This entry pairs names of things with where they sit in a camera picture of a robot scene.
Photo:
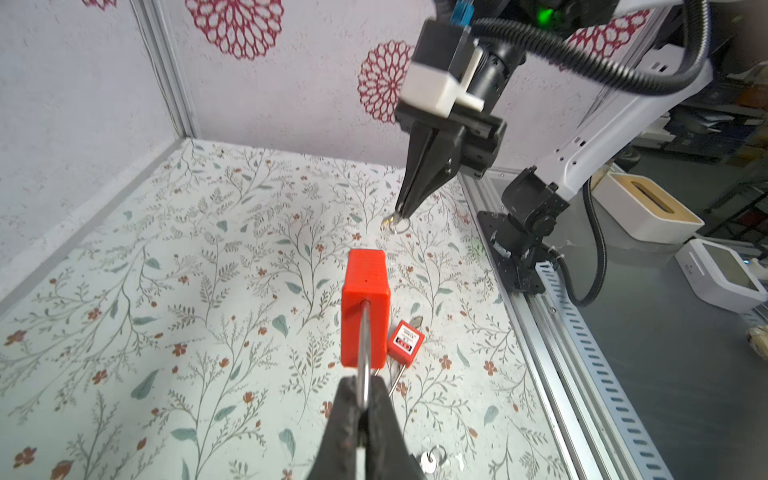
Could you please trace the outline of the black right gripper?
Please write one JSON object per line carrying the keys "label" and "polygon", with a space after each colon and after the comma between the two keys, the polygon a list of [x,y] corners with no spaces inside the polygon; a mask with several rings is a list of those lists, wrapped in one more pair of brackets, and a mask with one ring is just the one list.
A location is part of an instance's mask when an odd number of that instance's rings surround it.
{"label": "black right gripper", "polygon": [[409,134],[405,176],[395,213],[410,218],[436,190],[461,173],[482,178],[493,166],[507,122],[456,105],[446,118],[399,101],[395,119]]}

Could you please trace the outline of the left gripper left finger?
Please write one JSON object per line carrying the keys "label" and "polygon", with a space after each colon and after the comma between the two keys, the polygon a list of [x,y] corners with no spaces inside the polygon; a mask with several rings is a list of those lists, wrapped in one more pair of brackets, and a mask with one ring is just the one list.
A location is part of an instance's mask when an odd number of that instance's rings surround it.
{"label": "left gripper left finger", "polygon": [[309,480],[355,479],[362,410],[357,401],[357,379],[344,377],[336,390]]}

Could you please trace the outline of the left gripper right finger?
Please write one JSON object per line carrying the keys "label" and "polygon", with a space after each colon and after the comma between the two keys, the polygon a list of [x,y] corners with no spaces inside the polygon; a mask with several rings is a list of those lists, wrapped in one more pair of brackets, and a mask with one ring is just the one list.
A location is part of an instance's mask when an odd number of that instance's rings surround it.
{"label": "left gripper right finger", "polygon": [[417,480],[424,473],[408,451],[384,380],[370,379],[367,409],[363,413],[365,478]]}

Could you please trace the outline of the red padlock with warning label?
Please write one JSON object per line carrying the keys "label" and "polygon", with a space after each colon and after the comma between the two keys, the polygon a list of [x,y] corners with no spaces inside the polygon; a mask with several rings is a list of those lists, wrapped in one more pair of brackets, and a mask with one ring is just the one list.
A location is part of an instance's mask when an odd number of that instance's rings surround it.
{"label": "red padlock with warning label", "polygon": [[391,381],[389,396],[396,391],[404,371],[412,366],[424,342],[422,323],[422,316],[413,317],[410,321],[400,321],[388,341],[388,355],[399,365],[398,373]]}

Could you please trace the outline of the red padlock with property label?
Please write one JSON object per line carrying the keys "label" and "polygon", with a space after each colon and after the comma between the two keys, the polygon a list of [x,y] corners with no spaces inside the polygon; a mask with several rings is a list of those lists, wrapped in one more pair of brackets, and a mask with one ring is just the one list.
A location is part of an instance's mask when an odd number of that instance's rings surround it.
{"label": "red padlock with property label", "polygon": [[385,366],[391,291],[386,254],[381,250],[352,249],[341,294],[341,364],[356,368],[356,400],[368,408],[371,372]]}

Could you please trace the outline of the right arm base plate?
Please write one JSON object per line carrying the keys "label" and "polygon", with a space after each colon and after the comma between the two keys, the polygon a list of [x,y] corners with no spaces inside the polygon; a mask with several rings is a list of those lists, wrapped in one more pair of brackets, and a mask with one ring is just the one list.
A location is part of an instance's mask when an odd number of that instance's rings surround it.
{"label": "right arm base plate", "polygon": [[543,242],[554,230],[555,217],[538,218],[531,230],[510,213],[480,211],[477,220],[504,289],[508,293],[543,293],[536,265],[550,262],[559,268],[563,262],[563,256]]}

